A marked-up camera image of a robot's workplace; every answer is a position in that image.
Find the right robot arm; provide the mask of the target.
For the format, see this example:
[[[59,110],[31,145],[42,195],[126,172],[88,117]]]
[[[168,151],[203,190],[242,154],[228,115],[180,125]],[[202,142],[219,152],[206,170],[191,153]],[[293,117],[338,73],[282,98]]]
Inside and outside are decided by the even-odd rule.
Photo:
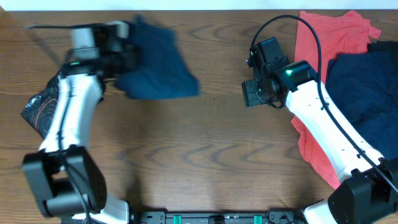
[[[302,210],[305,223],[374,223],[397,212],[397,193],[372,164],[397,183],[397,162],[387,161],[352,127],[305,60],[290,63],[275,38],[253,45],[247,64],[254,79],[242,83],[247,107],[287,107],[310,131],[333,167],[339,187]]]

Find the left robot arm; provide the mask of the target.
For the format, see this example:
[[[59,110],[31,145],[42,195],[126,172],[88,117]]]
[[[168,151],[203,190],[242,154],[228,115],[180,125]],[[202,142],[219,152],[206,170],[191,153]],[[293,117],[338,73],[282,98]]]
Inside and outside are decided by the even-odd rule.
[[[41,214],[62,223],[131,223],[129,204],[109,194],[88,153],[90,130],[106,81],[137,67],[124,21],[70,26],[71,49],[60,66],[57,105],[39,150],[22,169]]]

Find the navy blue shorts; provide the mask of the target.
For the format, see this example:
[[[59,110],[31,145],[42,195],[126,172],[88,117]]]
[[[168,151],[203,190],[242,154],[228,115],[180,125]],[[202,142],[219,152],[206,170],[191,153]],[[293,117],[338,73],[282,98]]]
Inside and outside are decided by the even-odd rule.
[[[175,32],[136,16],[128,22],[129,43],[139,50],[137,69],[120,74],[114,86],[135,100],[169,100],[200,94],[199,81],[183,61]]]

